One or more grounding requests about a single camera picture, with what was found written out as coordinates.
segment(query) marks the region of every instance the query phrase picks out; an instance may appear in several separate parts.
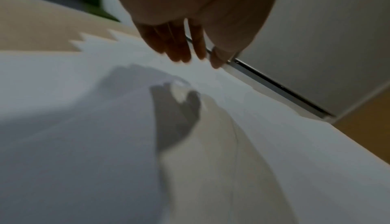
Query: white wall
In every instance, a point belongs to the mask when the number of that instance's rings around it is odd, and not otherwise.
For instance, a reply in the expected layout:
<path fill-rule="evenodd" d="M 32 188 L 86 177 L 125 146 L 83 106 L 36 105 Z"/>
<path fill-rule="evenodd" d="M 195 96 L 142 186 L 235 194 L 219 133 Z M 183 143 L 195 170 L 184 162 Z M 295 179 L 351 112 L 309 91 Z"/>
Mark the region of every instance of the white wall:
<path fill-rule="evenodd" d="M 335 115 L 390 80 L 390 0 L 277 0 L 240 60 Z"/>

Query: wooden floor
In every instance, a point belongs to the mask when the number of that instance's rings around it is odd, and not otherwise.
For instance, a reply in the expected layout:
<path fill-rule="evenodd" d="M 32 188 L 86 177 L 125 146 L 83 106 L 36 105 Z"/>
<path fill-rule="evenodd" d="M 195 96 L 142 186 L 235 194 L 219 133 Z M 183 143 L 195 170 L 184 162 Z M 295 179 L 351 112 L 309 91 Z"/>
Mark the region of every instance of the wooden floor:
<path fill-rule="evenodd" d="M 334 126 L 390 164 L 390 87 Z"/>

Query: hand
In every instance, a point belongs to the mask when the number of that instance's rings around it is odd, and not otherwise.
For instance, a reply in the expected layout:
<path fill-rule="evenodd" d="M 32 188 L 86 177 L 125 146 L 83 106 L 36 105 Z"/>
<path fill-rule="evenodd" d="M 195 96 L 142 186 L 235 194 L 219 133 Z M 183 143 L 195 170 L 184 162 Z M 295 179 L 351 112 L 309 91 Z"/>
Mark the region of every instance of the hand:
<path fill-rule="evenodd" d="M 275 0 L 120 1 L 145 42 L 175 62 L 191 60 L 184 32 L 187 18 L 196 55 L 206 57 L 205 31 L 215 45 L 210 63 L 217 69 L 252 42 Z"/>

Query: black strip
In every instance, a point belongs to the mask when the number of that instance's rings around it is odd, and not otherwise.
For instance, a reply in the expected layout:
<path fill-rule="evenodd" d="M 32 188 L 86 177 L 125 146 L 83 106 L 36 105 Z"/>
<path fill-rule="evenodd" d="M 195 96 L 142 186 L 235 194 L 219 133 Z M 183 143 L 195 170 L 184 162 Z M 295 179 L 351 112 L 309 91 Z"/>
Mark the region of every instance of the black strip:
<path fill-rule="evenodd" d="M 238 59 L 233 59 L 234 63 L 236 63 L 237 65 L 241 66 L 242 68 L 245 68 L 246 70 L 250 71 L 251 73 L 255 74 L 256 76 L 260 77 L 261 79 L 265 80 L 266 82 L 272 84 L 273 86 L 277 87 L 278 89 L 286 92 L 287 94 L 289 94 L 290 96 L 298 99 L 299 101 L 303 102 L 304 104 L 310 106 L 311 108 L 315 109 L 316 111 L 320 112 L 320 113 L 323 113 L 324 115 L 328 115 L 328 116 L 333 116 L 332 114 L 328 113 L 327 111 L 325 111 L 324 109 L 314 105 L 313 103 L 311 103 L 310 101 L 308 101 L 307 99 L 303 98 L 302 96 L 292 92 L 291 90 L 287 89 L 286 87 L 284 87 L 283 85 L 280 85 L 278 84 L 277 82 L 273 81 L 272 79 L 266 77 L 265 75 L 261 74 L 259 71 L 253 69 L 252 67 L 248 66 L 247 64 L 244 64 L 242 63 L 241 61 L 239 61 Z"/>

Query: human hand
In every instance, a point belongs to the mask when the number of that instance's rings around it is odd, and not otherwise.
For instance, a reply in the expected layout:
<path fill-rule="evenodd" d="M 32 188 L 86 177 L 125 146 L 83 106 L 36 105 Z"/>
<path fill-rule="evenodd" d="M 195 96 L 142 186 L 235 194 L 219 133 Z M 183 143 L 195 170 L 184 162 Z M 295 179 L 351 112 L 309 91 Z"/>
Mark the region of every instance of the human hand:
<path fill-rule="evenodd" d="M 149 47 L 174 62 L 191 60 L 184 31 L 187 18 L 196 55 L 206 57 L 205 31 L 215 45 L 210 63 L 217 69 L 252 42 L 275 0 L 120 1 Z"/>

